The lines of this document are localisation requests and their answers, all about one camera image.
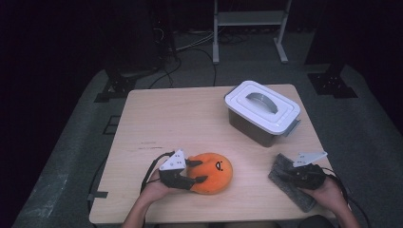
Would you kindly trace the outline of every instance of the white container lid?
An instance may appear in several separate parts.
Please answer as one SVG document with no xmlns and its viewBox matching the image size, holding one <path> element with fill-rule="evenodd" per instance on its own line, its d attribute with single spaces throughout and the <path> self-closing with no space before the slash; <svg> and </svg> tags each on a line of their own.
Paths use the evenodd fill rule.
<svg viewBox="0 0 403 228">
<path fill-rule="evenodd" d="M 227 106 L 264 131 L 281 135 L 300 112 L 299 105 L 272 89 L 244 81 L 225 95 Z"/>
</svg>

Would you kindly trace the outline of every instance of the orange object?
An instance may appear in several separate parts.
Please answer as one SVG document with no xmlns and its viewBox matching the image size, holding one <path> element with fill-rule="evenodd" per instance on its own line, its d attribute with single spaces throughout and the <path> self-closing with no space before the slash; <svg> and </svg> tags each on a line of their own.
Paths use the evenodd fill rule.
<svg viewBox="0 0 403 228">
<path fill-rule="evenodd" d="M 187 177 L 207 176 L 201 183 L 195 183 L 191 191 L 200 194 L 216 194 L 224 190 L 232 180 L 233 169 L 231 162 L 223 155 L 216 153 L 205 153 L 195 157 L 190 156 L 190 161 L 201 161 L 202 164 L 194 167 L 187 167 Z"/>
</svg>

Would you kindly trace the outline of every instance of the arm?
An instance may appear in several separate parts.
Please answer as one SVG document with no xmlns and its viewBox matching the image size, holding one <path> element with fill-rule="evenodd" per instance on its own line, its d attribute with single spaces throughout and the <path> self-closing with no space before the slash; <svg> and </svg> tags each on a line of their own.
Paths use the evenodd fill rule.
<svg viewBox="0 0 403 228">
<path fill-rule="evenodd" d="M 141 228 L 145 219 L 145 214 L 150 205 L 162 198 L 167 194 L 174 192 L 175 189 L 166 187 L 163 183 L 158 181 L 160 174 L 155 170 L 151 175 L 151 181 L 145 186 L 145 189 L 137 198 L 130 212 L 128 213 L 123 228 Z"/>
<path fill-rule="evenodd" d="M 326 178 L 325 182 L 318 189 L 301 189 L 301 191 L 312 196 L 317 203 L 332 211 L 342 228 L 360 227 L 334 180 Z"/>
</svg>

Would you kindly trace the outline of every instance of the white metal frame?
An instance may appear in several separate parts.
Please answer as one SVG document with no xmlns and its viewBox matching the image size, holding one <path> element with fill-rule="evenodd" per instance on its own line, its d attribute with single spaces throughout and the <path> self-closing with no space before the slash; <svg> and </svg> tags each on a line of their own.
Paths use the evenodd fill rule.
<svg viewBox="0 0 403 228">
<path fill-rule="evenodd" d="M 287 64 L 288 58 L 282 47 L 282 38 L 287 24 L 292 0 L 288 0 L 285 10 L 272 11 L 229 11 L 219 12 L 218 1 L 214 1 L 214 41 L 213 63 L 220 62 L 219 27 L 220 26 L 266 26 L 280 25 L 278 37 L 274 38 L 278 55 L 282 63 Z"/>
</svg>

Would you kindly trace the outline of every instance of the person's left hand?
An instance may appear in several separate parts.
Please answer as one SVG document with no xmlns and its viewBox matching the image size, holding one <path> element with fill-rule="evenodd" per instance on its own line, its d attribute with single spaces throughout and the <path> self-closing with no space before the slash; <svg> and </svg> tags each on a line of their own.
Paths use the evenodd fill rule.
<svg viewBox="0 0 403 228">
<path fill-rule="evenodd" d="M 154 170 L 147 185 L 145 186 L 140 197 L 147 199 L 147 201 L 154 202 L 164 198 L 166 195 L 174 192 L 179 192 L 180 189 L 169 188 L 160 181 L 160 172 L 158 169 Z"/>
</svg>

